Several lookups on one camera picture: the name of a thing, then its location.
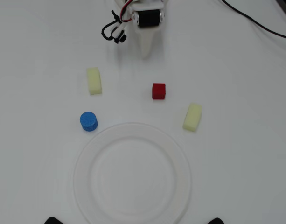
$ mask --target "red cube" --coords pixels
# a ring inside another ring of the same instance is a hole
[[[152,99],[165,99],[166,97],[166,84],[153,83]]]

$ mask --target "wire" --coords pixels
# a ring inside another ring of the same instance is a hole
[[[114,38],[113,38],[112,36],[107,37],[107,36],[105,35],[105,29],[107,29],[107,28],[110,27],[111,25],[114,25],[116,22],[122,23],[122,22],[120,21],[120,19],[119,19],[119,16],[117,16],[117,15],[115,14],[114,10],[112,10],[112,14],[114,15],[115,21],[113,21],[113,22],[107,24],[107,25],[106,25],[105,27],[103,27],[102,30],[101,30],[101,35],[102,35],[107,41],[111,41],[111,40],[113,40]]]
[[[132,3],[132,1],[133,1],[133,0],[128,0],[128,1],[125,3],[125,5],[123,5],[123,7],[122,7],[122,9],[121,9],[120,19],[121,19],[122,22],[129,22],[129,21],[132,20],[131,18],[128,19],[128,20],[124,20],[124,19],[122,18],[123,15],[124,15],[125,12],[126,12],[127,6],[128,6],[130,3]]]
[[[276,36],[280,36],[282,38],[285,38],[286,39],[286,36],[285,35],[282,35],[282,34],[279,34],[279,33],[276,33],[268,28],[266,28],[265,26],[261,25],[260,23],[258,23],[257,21],[255,21],[253,18],[251,18],[250,16],[244,14],[243,12],[240,12],[238,9],[235,9],[232,5],[230,5],[228,2],[226,2],[225,0],[221,0],[223,3],[225,3],[229,8],[233,9],[235,12],[243,15],[244,17],[248,18],[250,21],[252,21],[253,23],[257,24],[258,26],[260,26],[262,29],[276,35]]]

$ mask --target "black cable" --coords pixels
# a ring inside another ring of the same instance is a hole
[[[106,25],[105,27],[103,27],[102,30],[101,30],[101,35],[102,35],[107,41],[111,41],[111,40],[113,40],[114,38],[113,38],[112,36],[107,37],[107,36],[105,35],[105,29],[107,29],[107,28],[110,27],[111,25],[114,25],[116,22],[122,23],[121,20],[120,20],[120,18],[119,18],[119,16],[115,14],[114,10],[112,10],[112,14],[114,15],[115,21],[113,21],[113,22],[107,24],[107,25]]]
[[[223,3],[225,3],[229,8],[233,9],[235,12],[243,15],[244,17],[248,18],[250,21],[252,21],[253,23],[257,24],[258,26],[260,26],[261,28],[263,28],[264,30],[276,35],[276,36],[280,36],[282,38],[285,38],[286,39],[286,36],[285,35],[282,35],[282,34],[279,34],[279,33],[276,33],[268,28],[266,28],[265,26],[261,25],[260,23],[258,23],[257,21],[255,21],[253,18],[251,18],[250,16],[244,14],[243,12],[240,12],[238,9],[235,9],[232,5],[230,5],[228,2],[226,2],[225,0],[221,0]]]

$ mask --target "white tabletop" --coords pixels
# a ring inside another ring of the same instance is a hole
[[[276,0],[229,0],[286,35]],[[98,132],[142,122],[186,153],[193,191],[181,224],[286,223],[286,40],[218,0],[171,0],[149,59],[136,36],[104,40],[112,0],[0,0],[0,224],[85,224],[72,190],[78,155]],[[90,96],[86,68],[103,94]],[[164,102],[152,83],[166,83]],[[182,129],[203,105],[197,133]],[[96,114],[85,132],[79,117]]]

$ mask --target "yellow sponge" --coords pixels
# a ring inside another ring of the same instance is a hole
[[[88,88],[91,95],[102,93],[98,68],[87,69]]]
[[[202,106],[199,104],[191,104],[184,120],[183,128],[195,132],[202,115]]]

